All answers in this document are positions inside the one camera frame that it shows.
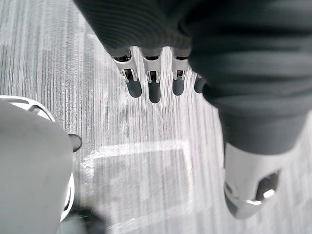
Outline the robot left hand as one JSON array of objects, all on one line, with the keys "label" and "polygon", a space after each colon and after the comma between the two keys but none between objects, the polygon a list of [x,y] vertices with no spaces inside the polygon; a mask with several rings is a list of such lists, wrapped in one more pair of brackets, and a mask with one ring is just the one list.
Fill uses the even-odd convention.
[{"label": "robot left hand", "polygon": [[142,93],[131,48],[140,49],[149,99],[160,101],[161,52],[172,51],[173,93],[194,89],[218,109],[224,197],[233,217],[257,213],[312,108],[309,0],[77,0],[129,94]]}]

